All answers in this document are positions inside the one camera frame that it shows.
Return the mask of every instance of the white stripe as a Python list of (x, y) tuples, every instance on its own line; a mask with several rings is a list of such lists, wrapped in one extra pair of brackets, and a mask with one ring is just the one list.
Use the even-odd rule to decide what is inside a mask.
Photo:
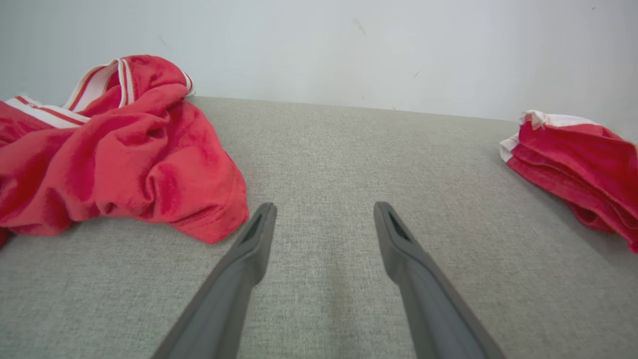
[[(80, 94), (80, 91), (84, 87), (84, 84), (87, 82), (87, 80), (89, 79), (89, 76), (93, 72), (99, 69), (104, 69), (109, 66), (115, 65), (116, 61), (117, 59), (114, 59), (113, 61), (107, 64), (95, 66), (94, 68), (87, 71), (84, 74), (84, 76), (82, 76), (78, 84), (75, 86), (75, 89), (73, 89), (73, 92), (71, 93), (69, 100), (64, 105), (64, 108), (69, 109), (71, 107), (71, 105), (75, 101), (75, 98)], [(106, 69), (106, 72), (104, 73), (102, 71), (99, 71), (99, 73), (96, 73), (95, 75), (93, 75), (93, 77), (91, 77), (91, 81), (90, 83), (87, 84), (86, 88), (84, 89), (84, 94), (82, 94), (82, 98), (78, 101), (78, 104), (76, 104), (74, 111), (81, 111), (85, 109), (86, 106), (88, 106), (88, 104), (91, 103), (91, 101), (100, 97), (104, 93), (106, 85), (108, 84), (108, 79), (113, 74), (114, 70), (109, 68), (109, 69)]]
[(67, 117), (70, 117), (70, 118), (72, 118), (72, 119), (75, 119), (75, 120), (77, 120), (77, 121), (84, 122), (84, 123), (87, 123), (87, 122), (90, 120), (90, 118), (88, 118), (88, 117), (86, 117), (86, 116), (82, 116), (82, 115), (80, 115), (80, 114), (77, 114), (77, 113), (75, 113), (75, 112), (73, 112), (73, 111), (69, 111), (69, 110), (67, 110), (67, 109), (63, 109), (63, 108), (58, 107), (58, 106), (43, 105), (43, 104), (41, 104), (40, 102), (38, 102), (38, 101), (36, 101), (36, 100), (33, 100), (32, 98), (27, 97), (27, 96), (21, 96), (21, 97), (22, 97), (22, 99), (23, 99), (23, 100), (25, 100), (26, 102), (29, 102), (30, 104), (32, 104), (32, 105), (33, 105), (33, 106), (35, 106), (35, 107), (39, 107), (39, 108), (41, 108), (41, 109), (49, 109), (49, 110), (55, 111), (55, 112), (57, 112), (57, 113), (59, 113), (59, 114), (65, 115), (65, 116), (67, 116)]
[(126, 93), (128, 94), (128, 105), (130, 105), (131, 103), (135, 102), (135, 92), (133, 91), (133, 77), (131, 76), (131, 68), (128, 65), (127, 60), (122, 59), (122, 62), (124, 63), (124, 70), (125, 70), (125, 74), (126, 74)]
[(115, 71), (117, 71), (117, 65), (113, 62), (93, 75), (73, 111), (78, 112), (86, 109), (93, 100), (104, 95), (108, 80)]
[(117, 59), (117, 74), (120, 80), (120, 87), (122, 87), (122, 95), (120, 99), (119, 107), (126, 105), (126, 89), (124, 88), (124, 61)]
[[(524, 114), (531, 114), (531, 127), (536, 129), (540, 126), (549, 125), (553, 127), (567, 127), (567, 126), (577, 126), (577, 125), (597, 125), (592, 120), (577, 117), (577, 116), (569, 116), (569, 115), (559, 115), (559, 114), (546, 114), (542, 111), (530, 110), (525, 111)], [(523, 116), (520, 119), (520, 124), (525, 123), (526, 116)]]
[(22, 102), (20, 102), (20, 100), (18, 100), (17, 98), (12, 98), (11, 100), (5, 101), (5, 103), (15, 109), (18, 109), (24, 113), (26, 113), (27, 115), (34, 117), (36, 119), (39, 119), (40, 121), (44, 122), (44, 123), (48, 123), (51, 126), (55, 127), (55, 128), (73, 128), (73, 127), (79, 127), (79, 125), (76, 125), (74, 123), (71, 123), (69, 121), (66, 121), (64, 119), (61, 119), (57, 116), (54, 116), (48, 112), (45, 111), (41, 111), (38, 110), (36, 107), (31, 107), (29, 105), (26, 105)]
[(499, 147), (499, 152), (501, 153), (501, 158), (505, 161), (505, 163), (514, 157), (512, 155), (512, 150), (518, 146), (518, 144), (518, 134), (514, 134), (512, 137), (500, 142), (501, 146)]
[(188, 94), (186, 96), (192, 96), (195, 94), (195, 84), (191, 81), (191, 78), (186, 74), (186, 72), (182, 71), (184, 75), (184, 80), (186, 80), (186, 88), (188, 89)]

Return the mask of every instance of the red cloth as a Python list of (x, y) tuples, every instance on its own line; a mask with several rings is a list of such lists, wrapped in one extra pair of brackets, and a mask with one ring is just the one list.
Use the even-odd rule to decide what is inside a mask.
[(584, 225), (616, 232), (638, 253), (636, 147), (588, 119), (528, 111), (501, 157), (528, 181), (566, 200)]
[(248, 218), (246, 184), (193, 83), (154, 56), (92, 69), (64, 107), (0, 102), (0, 245), (100, 215), (168, 223), (206, 243)]

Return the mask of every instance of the gray fabric surface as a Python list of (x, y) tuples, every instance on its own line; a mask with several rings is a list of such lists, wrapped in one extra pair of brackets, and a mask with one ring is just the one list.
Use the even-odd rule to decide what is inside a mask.
[[(508, 357), (637, 357), (638, 257), (500, 160), (515, 123), (193, 102), (251, 210), (279, 210), (240, 358), (414, 357), (375, 201), (394, 205)], [(18, 236), (0, 250), (0, 357), (149, 358), (232, 241), (106, 218)]]

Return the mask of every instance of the red shirt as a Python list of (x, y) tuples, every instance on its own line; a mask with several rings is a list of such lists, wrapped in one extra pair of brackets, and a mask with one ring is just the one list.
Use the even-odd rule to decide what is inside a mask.
[(167, 223), (206, 243), (248, 218), (246, 184), (171, 62), (89, 71), (64, 107), (0, 102), (0, 245), (100, 215)]

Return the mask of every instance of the wall mark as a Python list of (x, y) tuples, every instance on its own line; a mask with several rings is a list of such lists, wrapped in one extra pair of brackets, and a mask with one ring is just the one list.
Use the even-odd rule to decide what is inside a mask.
[(359, 19), (357, 19), (356, 17), (353, 17), (352, 23), (355, 24), (355, 26), (357, 26), (357, 29), (359, 29), (359, 31), (361, 31), (361, 33), (364, 36), (366, 35), (366, 28), (363, 27), (363, 24), (361, 24), (361, 21), (359, 21)]

